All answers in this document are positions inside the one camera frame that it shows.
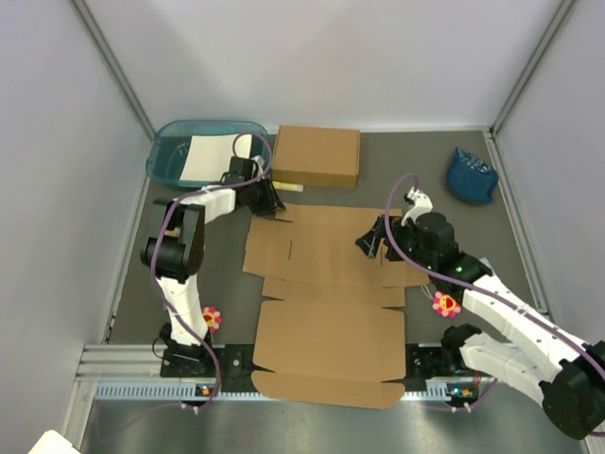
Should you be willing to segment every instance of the flattened cardboard box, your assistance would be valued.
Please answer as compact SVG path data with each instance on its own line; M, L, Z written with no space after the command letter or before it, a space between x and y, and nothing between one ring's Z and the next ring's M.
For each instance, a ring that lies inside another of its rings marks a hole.
M244 271L266 276L254 386L277 399L384 409L405 387L404 287L426 275L403 262L370 260L354 241L381 210L288 205L255 218Z

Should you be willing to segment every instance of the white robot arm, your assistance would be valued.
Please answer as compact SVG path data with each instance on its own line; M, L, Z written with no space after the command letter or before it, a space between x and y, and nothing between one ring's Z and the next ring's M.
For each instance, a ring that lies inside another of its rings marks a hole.
M187 198L182 205L199 205L204 207L204 225L212 222L222 215L228 215L235 210L235 191L233 189L219 189L211 191L216 186L208 186L207 193ZM172 331L170 337L182 345L199 345L199 341L185 330L182 323L187 323L198 335L204 339L208 333L208 325L204 321L199 307L198 274L190 275L184 282L172 277L156 277L164 292L164 297L175 308L175 312L168 309Z
M356 244L373 257L380 240L386 238L388 222L397 248L441 276L430 276L439 291L510 341L498 342L468 324L449 328L441 345L456 363L454 368L494 376L534 400L565 434L586 437L605 420L605 382L586 357L603 367L605 342L590 345L566 333L515 296L490 268L459 251L454 228L444 215L432 212L424 192L412 188L405 200L406 214L380 217ZM386 243L386 258L402 260L393 245Z

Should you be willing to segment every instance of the cardboard box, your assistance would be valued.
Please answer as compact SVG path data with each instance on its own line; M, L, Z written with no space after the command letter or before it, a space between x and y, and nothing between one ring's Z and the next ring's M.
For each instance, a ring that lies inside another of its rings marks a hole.
M406 375L404 314L366 305L265 301L252 382L274 399L386 409Z
M272 398L372 409L405 387L405 287L428 283L404 262L368 259L354 244L382 210L293 205L254 218L244 271L266 277L253 361Z
M275 142L273 180L355 187L360 137L358 130L282 126Z

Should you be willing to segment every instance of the cable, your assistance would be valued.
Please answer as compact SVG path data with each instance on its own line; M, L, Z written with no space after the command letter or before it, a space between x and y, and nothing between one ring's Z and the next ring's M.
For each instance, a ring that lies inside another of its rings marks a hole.
M387 198L387 206L385 208L385 210L386 210L385 213L390 213L390 207L393 204L393 200L395 199L395 194L396 194L397 190L399 189L399 187L403 184L403 182L405 180L408 180L410 178L414 180L413 187L420 188L420 179L419 179L418 175L416 175L415 173L406 173L406 174L402 175L399 178L399 180L397 180L397 182L392 187L392 189L390 190L389 197ZM498 294L495 294L489 290L475 286L473 284L469 284L468 282L460 281L459 279L455 279L453 277L446 276L439 272L429 270L429 269L417 264L411 258L409 258L406 255L406 253L404 253L402 251L402 249L399 247L399 245L395 241L395 237L393 236L393 232L390 227L390 222L385 222L385 226L386 226L385 230L387 231L387 237L389 238L390 244L393 247L393 249L399 254L399 256L401 258L403 258L409 265L411 265L415 269L425 272L429 276L435 277L435 278L440 279L445 282L449 282L456 286L467 288L467 289L473 290L473 291L478 291L479 293L487 295L490 298L494 298L495 300L499 301L500 303L502 303L504 306L508 307L509 309L516 310L517 306L514 303L510 302L509 300L507 300L506 298L504 298ZM534 322L535 324L537 324L538 326L540 326L544 331L548 332L552 336L559 338L566 345L568 345L575 352L577 352L581 357L586 359L586 361L596 370L596 372L603 379L603 381L605 381L605 370L583 348L576 345L571 339L569 339L567 336L565 336L563 333L561 333L558 329L548 326L548 324L544 323L542 320L538 319L537 317L534 317L532 314L524 313L523 315L528 320L530 320L530 321ZM476 407L479 404L479 402L481 402L487 395L489 395L488 391L490 389L491 389L491 387L488 390L486 390L486 392L483 393L476 400L476 402L474 402L471 405L471 407L472 408ZM605 432L591 432L590 435L593 435L596 437L605 437Z
M235 137L235 139L233 140L233 146L231 147L231 152L232 152L232 154L233 154L233 156L234 156L235 158L239 158L239 156L237 156L237 150L235 149L235 141L236 141L236 140L237 140L237 137ZM261 167L260 167L260 165L259 165L259 164L258 164L256 161L253 161L253 160L252 160L252 162L254 163L254 166L256 167L256 172L254 172L254 173L258 174L258 172L260 172L260 171L261 171ZM222 177L220 177L220 179L222 180L222 179L223 179L223 177L224 177L226 174L228 174L228 173L229 173L229 172L225 172L225 173L223 173L223 176L222 176Z
M434 296L431 294L431 290L428 288L428 286L421 286L420 290L423 291L423 294L426 298L433 301Z
M153 356L155 358L159 358L159 359L163 359L160 355L158 355L155 351L155 344L157 343L157 341L159 341L160 338L155 338L155 340L151 343L151 353L153 353Z

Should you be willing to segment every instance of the gray floor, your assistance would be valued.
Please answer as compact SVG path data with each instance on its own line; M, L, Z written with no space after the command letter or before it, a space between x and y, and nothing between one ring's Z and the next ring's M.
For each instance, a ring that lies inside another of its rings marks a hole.
M496 192L492 204L474 206L459 201L445 187L444 173L455 147L466 148L489 162L480 131L365 133L357 188L306 187L300 194L281 194L285 201L297 203L384 207L397 178L404 172L416 172L435 210L444 213L455 226L460 248L488 257L511 290L530 301L527 279L500 193ZM138 254L147 237L149 204L158 197L170 198L176 194L157 184L149 187L111 343L151 343L167 320L149 285L148 269L141 264ZM217 343L254 342L263 280L242 271L250 221L248 210L240 210L206 228L207 249L199 274L199 294L204 306L216 306L222 312L224 323L215 335ZM463 311L453 321L439 317L419 288L407 291L405 313L408 342L437 342L444 329L453 323L472 323L492 332L469 312Z
M89 429L82 453L238 454L581 454L530 399L497 385L471 414L426 410L402 402L364 410L297 402L217 402L200 416L180 408L150 413L157 402L95 402L97 433Z

